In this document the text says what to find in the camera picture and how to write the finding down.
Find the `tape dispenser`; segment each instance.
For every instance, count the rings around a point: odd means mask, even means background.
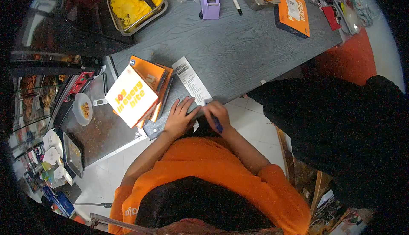
[[[201,0],[202,11],[199,17],[204,20],[218,20],[220,14],[219,0]]]

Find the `orange shirt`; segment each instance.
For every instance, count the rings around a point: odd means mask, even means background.
[[[228,150],[224,139],[214,137],[188,137],[174,142],[133,187],[120,186],[115,190],[110,218],[133,224],[140,202],[148,192],[187,176],[196,176],[241,195],[286,235],[305,234],[308,230],[309,207],[279,166],[268,165],[255,176]],[[115,225],[109,225],[108,231],[129,232]]]

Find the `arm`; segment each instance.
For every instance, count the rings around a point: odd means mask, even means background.
[[[229,114],[226,108],[217,101],[212,101],[203,107],[207,122],[214,131],[217,132],[212,115],[217,117],[223,127],[220,134],[230,145],[231,151],[243,163],[243,165],[253,174],[257,174],[270,162],[252,146],[235,128],[230,125]]]
[[[121,186],[133,186],[136,179],[151,170],[155,162],[162,158],[171,144],[193,126],[194,121],[192,121],[192,119],[199,112],[201,106],[198,106],[189,115],[186,115],[186,113],[194,100],[195,98],[189,99],[189,97],[186,97],[180,105],[178,105],[178,99],[175,101],[171,107],[169,117],[166,120],[164,130],[155,142],[148,146],[135,161],[132,162],[125,172]]]

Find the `white tile floor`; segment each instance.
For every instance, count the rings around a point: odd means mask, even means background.
[[[279,165],[284,170],[279,138],[274,125],[263,115],[263,106],[253,99],[238,98],[225,104],[225,107],[233,127],[271,163]],[[143,140],[97,165],[86,168],[84,178],[76,179],[82,190],[76,203],[111,203],[125,171],[151,143],[152,141],[148,139]],[[109,217],[110,208],[74,206],[76,212],[87,221],[90,212]]]

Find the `gray countertop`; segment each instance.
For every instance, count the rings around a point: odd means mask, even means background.
[[[240,16],[232,0],[220,0],[220,19],[202,20],[199,4],[168,0],[166,13],[136,34],[138,43],[112,58],[120,74],[131,55],[168,67],[185,56],[213,99],[226,103],[258,87],[261,80],[270,81],[341,43],[324,13],[305,1],[311,34],[307,39],[276,28],[272,7],[253,11],[238,0]],[[163,129],[171,104],[187,95],[175,76],[162,117],[144,126],[151,139]]]

